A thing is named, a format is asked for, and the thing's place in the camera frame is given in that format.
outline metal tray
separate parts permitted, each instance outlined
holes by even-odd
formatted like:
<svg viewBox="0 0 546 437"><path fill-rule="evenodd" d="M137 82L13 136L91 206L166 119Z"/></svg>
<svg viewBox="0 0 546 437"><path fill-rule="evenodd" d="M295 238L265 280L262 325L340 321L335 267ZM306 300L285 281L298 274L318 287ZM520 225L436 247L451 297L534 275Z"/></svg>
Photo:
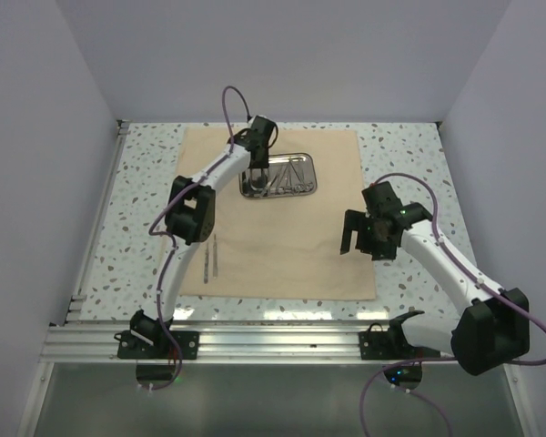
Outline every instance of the metal tray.
<svg viewBox="0 0 546 437"><path fill-rule="evenodd" d="M238 175L240 194L245 198L307 196L318 189L313 158L307 153L271 155L269 168L248 169Z"/></svg>

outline brown paper mat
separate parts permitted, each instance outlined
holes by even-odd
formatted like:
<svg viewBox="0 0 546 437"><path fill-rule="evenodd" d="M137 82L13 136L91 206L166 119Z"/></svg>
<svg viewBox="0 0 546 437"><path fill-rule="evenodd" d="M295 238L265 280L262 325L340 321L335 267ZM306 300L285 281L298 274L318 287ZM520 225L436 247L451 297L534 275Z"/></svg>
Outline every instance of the brown paper mat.
<svg viewBox="0 0 546 437"><path fill-rule="evenodd" d="M225 147L225 128L188 129L177 164L192 175ZM238 179L217 195L218 277L213 279L213 236L190 262L180 294L240 298L373 300L368 255L339 255L344 212L364 210L358 139L353 131L282 130L271 154L313 157L317 191L299 198L247 199ZM205 284L206 245L210 249Z"/></svg>

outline light purple wall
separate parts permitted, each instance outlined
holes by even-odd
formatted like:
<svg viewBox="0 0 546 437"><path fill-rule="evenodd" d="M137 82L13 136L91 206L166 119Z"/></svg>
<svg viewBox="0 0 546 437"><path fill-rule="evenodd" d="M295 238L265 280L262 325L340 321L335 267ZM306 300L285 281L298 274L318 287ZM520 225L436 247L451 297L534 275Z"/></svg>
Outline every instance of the light purple wall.
<svg viewBox="0 0 546 437"><path fill-rule="evenodd" d="M64 316L114 133L56 3L0 0L0 436Z"/></svg>
<svg viewBox="0 0 546 437"><path fill-rule="evenodd" d="M512 0L442 138L478 262L546 321L546 0ZM546 435L546 367L524 370Z"/></svg>
<svg viewBox="0 0 546 437"><path fill-rule="evenodd" d="M509 0L57 0L117 117L441 120Z"/></svg>

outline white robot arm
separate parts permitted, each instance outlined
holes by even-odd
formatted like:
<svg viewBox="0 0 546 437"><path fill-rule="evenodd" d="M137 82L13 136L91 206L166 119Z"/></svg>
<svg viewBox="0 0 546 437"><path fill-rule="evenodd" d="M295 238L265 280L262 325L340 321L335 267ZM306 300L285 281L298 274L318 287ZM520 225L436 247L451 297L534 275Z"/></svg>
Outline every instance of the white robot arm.
<svg viewBox="0 0 546 437"><path fill-rule="evenodd" d="M198 173L196 173L196 175L192 176L190 180L192 183L199 183L200 181L202 181L202 185L200 187L212 188L212 190L214 191L214 196L216 196L228 182L233 180L239 173L242 173L243 171L247 170L247 168L249 168L250 161L250 152L243 146L235 144L233 145L230 152L228 150L223 151L213 162L206 166L205 169L199 171ZM213 168L213 170L209 174L207 174L208 170L211 168ZM173 198L176 194L177 192L173 191L170 197ZM196 200L196 202L197 208L204 207L199 203L198 199ZM185 208L184 199L180 207ZM206 235L206 237L210 234L212 226L214 225L214 206L208 206L208 208L212 208L213 216L212 219L209 221L209 230L207 231L208 234ZM183 223L177 220L176 217L172 217L171 219L174 221L174 223L168 225L172 228L171 230L176 230L178 226L182 226ZM174 235L177 235L178 249L174 254L174 261L170 264L170 266L168 266L166 274L163 278L164 292L162 293L161 308L164 321L172 320L174 308L176 307L176 299L180 291L180 286L182 285L182 280L184 279L184 275L186 274L188 265L194 257L194 254L200 246L200 243L206 240L204 236L201 236L200 241L186 242L184 238L178 236L177 233L172 233ZM147 306L144 307L144 312L150 315L155 314L157 312L156 304L148 303Z"/></svg>
<svg viewBox="0 0 546 437"><path fill-rule="evenodd" d="M528 300L520 290L507 291L483 274L433 225L421 204L403 206L389 182L364 189L362 196L367 211L346 211L341 253L349 251L353 231L358 232L356 249L372 259L395 259L397 248L404 249L441 285L461 315L457 323L423 311L403 314L390 321L388 331L368 331L375 348L385 348L397 359L413 358L413 347L446 352L472 375L528 352L529 320L494 297L527 312Z"/></svg>

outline purple cable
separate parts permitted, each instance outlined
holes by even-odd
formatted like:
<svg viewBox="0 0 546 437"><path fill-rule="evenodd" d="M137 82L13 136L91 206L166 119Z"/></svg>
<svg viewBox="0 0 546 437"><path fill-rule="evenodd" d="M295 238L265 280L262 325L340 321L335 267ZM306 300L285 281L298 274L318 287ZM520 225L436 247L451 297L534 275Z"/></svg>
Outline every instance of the purple cable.
<svg viewBox="0 0 546 437"><path fill-rule="evenodd" d="M243 94L235 86L231 86L231 85L225 86L225 88L222 90L221 101L222 101L222 112L223 112L223 114L225 116L225 122L227 123L228 134L230 136L230 141L229 141L230 144L229 144L229 147L228 147L228 153L225 156L223 156L221 159L219 159L217 162L215 162L212 166L210 166L210 168L198 180L198 182L194 182L194 183L188 185L187 187L185 187L182 191L180 191L167 204L167 206L164 209L162 209L162 212L160 212L158 214L158 216L156 217L154 222L150 225L149 230L148 230L148 234L150 236L153 236L153 237L154 236L165 236L165 237L169 237L172 240L172 249L168 253L168 255L166 257L166 261L164 262L164 265L162 266L162 270L160 270L160 274L157 277L156 307L157 307L157 317L160 320L160 326L162 327L162 331L166 334L166 336L168 337L168 339L172 343L172 346L174 347L174 349L176 349L177 358L178 358L178 365L177 365L176 370L172 374L172 378L170 378L170 380L168 382L165 382L165 383L157 385L157 386L149 385L148 386L149 390L154 390L155 391L155 390L165 389L167 386L171 385L176 380L176 378L178 377L178 375L182 371L182 349L180 348L180 345L178 344L176 339L174 337L172 337L172 335L170 334L170 330L168 329L168 327L166 326L166 323L164 322L164 317L162 315L162 304L161 304L161 300L160 300L160 297L161 297L161 294L162 294L162 282L164 281L164 277L166 276L167 268L170 265L170 262L172 261L172 258L174 258L174 254L176 253L176 251L178 249L178 244L177 244L177 241L176 241L176 237L174 237L173 234L171 234L171 233L169 233L167 231L164 231L164 230L156 230L156 227L160 223L160 221L166 216L166 214L170 211L170 209L172 209L190 190L198 187L200 184L202 184L202 182L207 180L208 176L210 176L210 174L218 166L220 166L223 162L225 162L227 160L227 158L230 156L230 154L233 152L233 149L235 147L235 134L233 132L233 127L230 124L230 118L228 116L228 110L227 110L227 91L229 89L232 89L233 91L236 91L237 94L240 96L241 100L243 101L243 105L245 106L245 109L247 111L247 119L248 120L250 119L250 114L248 112L247 100L245 99Z"/></svg>
<svg viewBox="0 0 546 437"><path fill-rule="evenodd" d="M401 177L404 177L404 178L412 179L412 180L420 183L425 189L427 189L427 191L429 192L430 197L431 197L431 199L433 201L433 220L431 222L433 235L435 236L436 240L439 240L440 239L440 233L439 233L439 227L437 226L437 216L438 216L438 213L439 213L439 202L437 201L437 196L435 196L435 192L433 191L433 189L424 180L422 180L420 178L417 178L416 176L409 175L407 173L389 173L388 175L384 175L384 176L378 178L376 180L376 182L374 182L374 183L378 184L381 181L383 181L384 179L390 178L390 177L393 177L393 176L401 176ZM453 252L451 252L451 250L447 247L447 245L444 242L442 242L442 243L440 242L439 244L440 244L440 247L442 248L442 250L445 252L445 255L447 255L447 257L453 262L453 264L455 264L455 266L457 266L457 268L459 270L461 270L461 272L463 272L465 274L465 276L467 276L469 279L471 279L474 283L478 284L477 276L475 274L473 274L465 265L463 265L463 263L461 263L461 261L459 261L457 259L457 257L453 254ZM515 303L510 302L509 300L507 300L506 298L501 296L497 291L490 288L487 284L485 284L485 283L478 284L478 286L481 287L488 294L490 294L492 297L499 300L502 304L506 305L507 307L509 307L512 310L516 311L522 317L525 317L526 319L531 321L534 325L536 325L538 328L540 328L546 334L546 325L541 320L539 320L537 317L531 315L528 311L523 310L522 308L520 308ZM520 366L541 366L543 364L546 364L546 358L544 358L542 360L535 360L535 361L509 361L508 363L509 364L517 364L517 365L520 365Z"/></svg>
<svg viewBox="0 0 546 437"><path fill-rule="evenodd" d="M407 365L411 365L413 363L444 362L444 361L455 361L455 359L452 358L452 357L451 358L446 358L446 357L443 357L443 358L413 358L413 359L410 359L410 360L404 360L404 361L395 362L393 364L389 364L387 366L382 367L379 371L374 373L366 381L366 384L364 384L364 388L362 389L362 393L360 394L360 401L359 401L358 409L359 409L360 423L362 424L362 430L364 431L364 435L366 437L370 437L370 431L368 430L368 425L366 424L366 420L364 419L364 401L366 400L366 393L368 392L368 389L369 389L370 385L372 384L372 382L374 382L374 380L376 380L376 378L378 378L380 374L384 373L385 371L390 371L392 369L397 369L400 366L407 366ZM402 389L400 387L395 386L395 388L397 390L400 390L400 391L405 391L405 389ZM423 394L420 394L420 393L418 393L416 391L410 391L409 394L411 394L411 395L425 401L426 403L431 405L435 410L437 410L437 412L440 414L440 416L445 421L445 425L447 426L447 432L448 432L449 436L453 435L453 430L451 428L449 418L447 417L447 414L445 414L445 411L439 405L437 405L435 402L431 401L429 398L427 398Z"/></svg>

